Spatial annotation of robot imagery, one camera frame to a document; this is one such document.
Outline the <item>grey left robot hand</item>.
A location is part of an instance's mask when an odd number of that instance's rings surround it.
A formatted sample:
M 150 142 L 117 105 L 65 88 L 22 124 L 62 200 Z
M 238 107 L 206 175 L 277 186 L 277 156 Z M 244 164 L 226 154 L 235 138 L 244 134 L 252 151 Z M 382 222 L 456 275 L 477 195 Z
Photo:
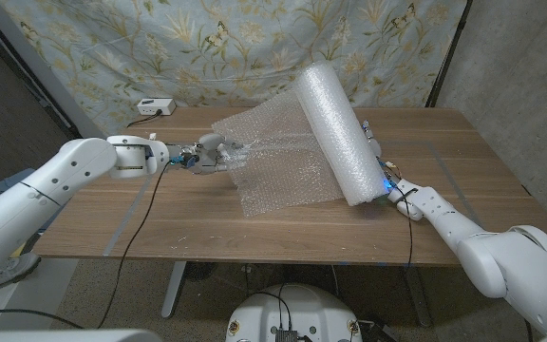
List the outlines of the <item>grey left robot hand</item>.
M 217 133 L 208 133 L 192 144 L 168 143 L 166 147 L 173 169 L 209 175 L 226 171 L 227 161 L 233 154 L 243 153 L 245 145 Z

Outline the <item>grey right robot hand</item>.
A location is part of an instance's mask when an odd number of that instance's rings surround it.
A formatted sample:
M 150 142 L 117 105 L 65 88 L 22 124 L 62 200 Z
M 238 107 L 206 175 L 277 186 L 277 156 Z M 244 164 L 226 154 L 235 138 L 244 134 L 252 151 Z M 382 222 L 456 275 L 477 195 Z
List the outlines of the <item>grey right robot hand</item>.
M 362 122 L 363 132 L 368 140 L 368 144 L 373 151 L 377 161 L 379 162 L 380 167 L 383 169 L 384 176 L 387 178 L 386 184 L 387 188 L 391 190 L 397 186 L 397 183 L 402 178 L 402 173 L 400 172 L 399 167 L 391 161 L 384 161 L 382 159 L 382 147 L 374 137 L 374 133 L 369 125 L 368 120 Z

